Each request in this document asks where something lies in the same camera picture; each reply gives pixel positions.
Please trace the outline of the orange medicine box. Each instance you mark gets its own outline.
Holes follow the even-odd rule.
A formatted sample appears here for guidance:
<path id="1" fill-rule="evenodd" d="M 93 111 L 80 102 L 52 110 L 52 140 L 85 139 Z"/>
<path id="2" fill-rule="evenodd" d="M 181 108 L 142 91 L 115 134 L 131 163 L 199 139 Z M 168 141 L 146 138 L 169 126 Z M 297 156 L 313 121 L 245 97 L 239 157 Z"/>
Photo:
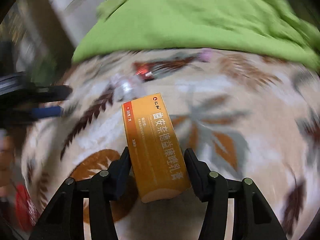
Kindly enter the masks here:
<path id="1" fill-rule="evenodd" d="M 143 203 L 171 199 L 191 187 L 161 94 L 123 103 L 127 146 Z"/>

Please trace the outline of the dark red candy packet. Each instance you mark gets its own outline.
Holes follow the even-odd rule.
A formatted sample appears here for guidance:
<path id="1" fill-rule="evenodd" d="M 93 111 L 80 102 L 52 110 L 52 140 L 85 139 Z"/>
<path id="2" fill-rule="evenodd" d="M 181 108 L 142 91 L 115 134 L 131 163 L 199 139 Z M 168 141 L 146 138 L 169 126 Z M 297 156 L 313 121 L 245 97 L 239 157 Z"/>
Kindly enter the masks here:
<path id="1" fill-rule="evenodd" d="M 152 81 L 155 79 L 154 74 L 152 73 L 152 70 L 155 66 L 154 63 L 148 63 L 148 62 L 134 62 L 133 63 L 135 74 L 139 76 L 143 81 Z"/>

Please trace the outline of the red plastic basket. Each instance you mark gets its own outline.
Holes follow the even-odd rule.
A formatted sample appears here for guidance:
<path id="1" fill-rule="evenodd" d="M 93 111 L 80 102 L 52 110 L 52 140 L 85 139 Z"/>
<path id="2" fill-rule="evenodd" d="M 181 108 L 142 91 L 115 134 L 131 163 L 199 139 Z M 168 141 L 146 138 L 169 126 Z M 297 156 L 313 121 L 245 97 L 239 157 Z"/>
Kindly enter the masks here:
<path id="1" fill-rule="evenodd" d="M 39 217 L 27 189 L 22 184 L 16 186 L 15 213 L 20 228 L 25 232 L 33 229 Z"/>

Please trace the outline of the crumpled clear plastic wrap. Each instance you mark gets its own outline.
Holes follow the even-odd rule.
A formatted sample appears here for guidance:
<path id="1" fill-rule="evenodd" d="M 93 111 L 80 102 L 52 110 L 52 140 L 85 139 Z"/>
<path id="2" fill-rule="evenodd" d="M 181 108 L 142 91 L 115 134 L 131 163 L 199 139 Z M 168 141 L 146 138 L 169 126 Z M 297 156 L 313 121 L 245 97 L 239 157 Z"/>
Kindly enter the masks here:
<path id="1" fill-rule="evenodd" d="M 114 101 L 128 102 L 141 98 L 145 95 L 143 82 L 137 75 L 122 75 L 117 73 L 111 77 L 114 88 Z"/>

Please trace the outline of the leaf pattern bed blanket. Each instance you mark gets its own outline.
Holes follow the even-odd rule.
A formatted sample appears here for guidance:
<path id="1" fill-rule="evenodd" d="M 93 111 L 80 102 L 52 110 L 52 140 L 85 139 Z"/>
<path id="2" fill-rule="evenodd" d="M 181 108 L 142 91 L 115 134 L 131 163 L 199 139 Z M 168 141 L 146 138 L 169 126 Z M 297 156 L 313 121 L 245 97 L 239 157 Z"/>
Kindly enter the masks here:
<path id="1" fill-rule="evenodd" d="M 28 131 L 21 168 L 43 211 L 67 177 L 91 178 L 127 145 L 111 77 L 154 63 L 145 95 L 161 93 L 182 149 L 228 179 L 254 180 L 288 239 L 319 221 L 319 74 L 302 64 L 213 49 L 126 51 L 80 63 L 62 118 Z"/>

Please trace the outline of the green quilt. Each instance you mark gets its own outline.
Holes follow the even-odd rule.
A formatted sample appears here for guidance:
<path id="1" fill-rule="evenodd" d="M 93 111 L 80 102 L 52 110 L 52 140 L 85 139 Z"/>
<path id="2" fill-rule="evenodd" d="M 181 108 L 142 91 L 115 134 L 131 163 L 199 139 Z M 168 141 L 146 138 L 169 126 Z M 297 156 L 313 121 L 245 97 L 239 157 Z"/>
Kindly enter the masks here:
<path id="1" fill-rule="evenodd" d="M 319 30 L 287 0 L 105 0 L 74 62 L 119 50 L 216 48 L 319 69 Z"/>

